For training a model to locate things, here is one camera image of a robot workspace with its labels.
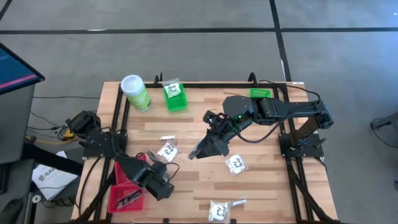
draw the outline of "wooden tabletop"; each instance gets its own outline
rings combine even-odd
[[[104,83],[97,110],[103,127],[111,124],[118,85],[119,82]],[[208,125],[202,121],[206,110],[212,110],[215,113],[222,112],[222,102],[227,96],[249,96],[248,88],[186,88],[188,108],[176,113],[170,113],[165,107],[161,88],[149,88],[148,92],[153,102],[149,111],[140,113],[133,107],[130,109],[127,123],[129,140],[126,152],[132,156],[148,150],[158,151],[163,145],[159,141],[160,136],[176,135],[178,147],[182,153],[173,162],[178,163],[181,169],[171,181],[175,190],[170,198],[158,202],[145,191],[143,211],[114,214],[112,222],[159,223],[163,218],[169,218],[171,223],[206,223],[210,200],[227,202],[246,198],[248,202],[245,205],[234,207],[231,211],[231,218],[237,219],[238,223],[295,223],[286,163],[280,155],[277,140],[279,129],[259,144],[249,144],[239,138],[230,141],[230,154],[242,155],[249,166],[249,170],[236,176],[229,173],[224,163],[226,158],[223,156],[192,161],[188,159],[188,154],[194,145],[206,134]],[[307,94],[295,88],[289,88],[289,98],[291,101],[308,101]],[[123,107],[124,97],[118,128],[121,125]],[[306,118],[295,119],[296,127],[299,128],[305,121]],[[248,139],[259,139],[271,127],[253,124],[245,129],[242,135]],[[86,178],[94,161],[95,159],[85,161],[81,180]],[[310,193],[326,214],[337,218],[325,168],[312,158],[305,158],[303,163]],[[88,179],[83,195],[82,211],[98,192],[102,168],[103,159],[99,161]],[[168,166],[169,174],[174,171],[173,166]],[[77,201],[82,184],[83,181],[80,182]],[[103,200],[102,218],[106,215],[108,195],[109,191]],[[302,216],[305,218],[305,208],[300,193],[299,199]],[[78,217],[78,210],[75,207],[72,218],[76,217]]]

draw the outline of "table leg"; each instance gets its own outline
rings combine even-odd
[[[83,170],[83,164],[75,162],[64,157],[57,156],[51,152],[47,152],[35,145],[24,143],[22,152],[23,159],[34,159],[39,164],[53,167],[71,174],[80,175]]]

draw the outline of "computer screen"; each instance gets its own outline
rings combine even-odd
[[[0,43],[0,94],[44,81],[44,76]]]

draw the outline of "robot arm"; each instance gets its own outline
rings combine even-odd
[[[174,186],[169,183],[166,164],[154,161],[152,165],[136,157],[129,157],[126,148],[127,133],[105,132],[101,120],[92,112],[82,111],[72,120],[66,120],[69,129],[80,139],[86,149],[99,151],[103,157],[114,159],[120,164],[127,177],[141,188],[146,188],[157,200],[169,198]]]
[[[317,129],[327,129],[333,120],[322,101],[286,103],[275,98],[250,98],[229,96],[223,102],[224,113],[207,111],[203,121],[210,125],[206,136],[188,156],[201,159],[209,156],[229,154],[229,140],[246,129],[250,124],[273,125],[287,118],[308,117],[307,122],[288,136],[284,136],[291,148],[306,145],[306,139]]]

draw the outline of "green container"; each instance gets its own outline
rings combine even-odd
[[[251,88],[250,89],[250,97],[271,97],[271,91],[269,90],[264,90],[264,89],[258,89],[258,88]]]
[[[163,88],[164,98],[166,99],[166,107],[169,111],[180,111],[184,110],[187,106],[187,97],[185,96],[184,86],[180,83],[181,93],[178,96],[173,96],[169,98],[167,96],[166,90]]]

